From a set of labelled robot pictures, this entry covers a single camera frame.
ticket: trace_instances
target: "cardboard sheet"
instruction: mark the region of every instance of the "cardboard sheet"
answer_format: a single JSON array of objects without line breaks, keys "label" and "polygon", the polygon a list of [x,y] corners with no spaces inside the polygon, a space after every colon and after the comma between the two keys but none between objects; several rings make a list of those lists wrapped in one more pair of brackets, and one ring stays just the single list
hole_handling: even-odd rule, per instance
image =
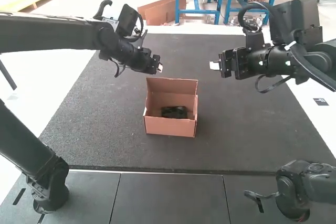
[{"label": "cardboard sheet", "polygon": [[[175,20],[175,0],[145,10],[149,26],[159,26]],[[180,9],[186,9],[187,1],[180,0]]]}]

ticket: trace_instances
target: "metal pole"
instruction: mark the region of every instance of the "metal pole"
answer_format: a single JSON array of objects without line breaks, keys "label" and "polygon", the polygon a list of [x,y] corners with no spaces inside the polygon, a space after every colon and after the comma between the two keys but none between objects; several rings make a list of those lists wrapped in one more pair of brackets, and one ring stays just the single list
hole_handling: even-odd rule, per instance
[{"label": "metal pole", "polygon": [[0,154],[31,178],[38,178],[57,160],[43,144],[0,100]]},{"label": "metal pole", "polygon": [[13,78],[10,76],[7,69],[5,68],[5,65],[2,63],[1,60],[0,60],[0,71],[4,75],[4,77],[6,78],[12,89],[15,90],[17,88],[17,85],[15,84]]}]

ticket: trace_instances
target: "box flap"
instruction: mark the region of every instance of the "box flap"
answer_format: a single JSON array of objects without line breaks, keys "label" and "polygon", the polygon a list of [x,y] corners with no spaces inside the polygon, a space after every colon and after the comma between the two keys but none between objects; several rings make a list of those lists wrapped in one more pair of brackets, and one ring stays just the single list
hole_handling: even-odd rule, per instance
[{"label": "box flap", "polygon": [[149,92],[193,94],[197,93],[197,80],[147,77]]}]

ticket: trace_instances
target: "black robotic arm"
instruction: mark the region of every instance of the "black robotic arm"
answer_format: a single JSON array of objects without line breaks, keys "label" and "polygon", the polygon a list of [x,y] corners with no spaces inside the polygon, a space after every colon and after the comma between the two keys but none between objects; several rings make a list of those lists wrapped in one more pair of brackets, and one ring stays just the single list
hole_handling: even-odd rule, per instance
[{"label": "black robotic arm", "polygon": [[[162,71],[160,56],[143,48],[141,16],[124,5],[118,20],[103,17],[104,0],[94,19],[0,12],[0,54],[52,49],[99,50],[99,58],[117,65],[119,76],[128,67],[136,72]],[[141,30],[135,28],[140,19]],[[69,191],[68,164],[43,144],[0,100],[0,154],[26,175],[34,209],[48,214],[62,207]]]},{"label": "black robotic arm", "polygon": [[99,58],[116,60],[118,66],[133,71],[156,74],[162,70],[160,56],[143,48],[143,22],[141,31],[135,28],[141,16],[124,5],[118,20],[104,18],[103,10],[112,1],[104,0],[93,19],[0,12],[0,54],[6,52],[88,49],[100,50]]}]

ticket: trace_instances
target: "white floor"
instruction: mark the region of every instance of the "white floor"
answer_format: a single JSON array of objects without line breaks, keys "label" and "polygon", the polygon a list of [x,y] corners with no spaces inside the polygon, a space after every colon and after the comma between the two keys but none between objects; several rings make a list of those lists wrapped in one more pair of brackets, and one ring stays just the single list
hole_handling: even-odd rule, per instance
[{"label": "white floor", "polygon": [[[55,15],[79,15],[91,17],[101,0],[53,0],[34,12]],[[113,0],[117,4],[124,2],[133,7],[153,0]],[[336,0],[327,0],[319,7],[320,21],[324,26],[325,40],[334,37]],[[242,34],[239,27],[213,26],[205,24],[184,24],[183,26],[149,27],[150,33],[186,33],[186,34]],[[0,74],[0,98],[12,112],[36,135],[39,136],[64,97],[83,71],[92,51],[53,50],[38,52],[20,52],[3,54],[1,60],[15,79],[18,88],[10,89]],[[334,115],[336,112],[335,94],[314,81],[296,86],[292,81],[288,86],[300,102],[308,117],[336,155]],[[329,106],[317,106],[312,98],[324,98]],[[6,197],[20,172],[0,156],[0,203]]]}]

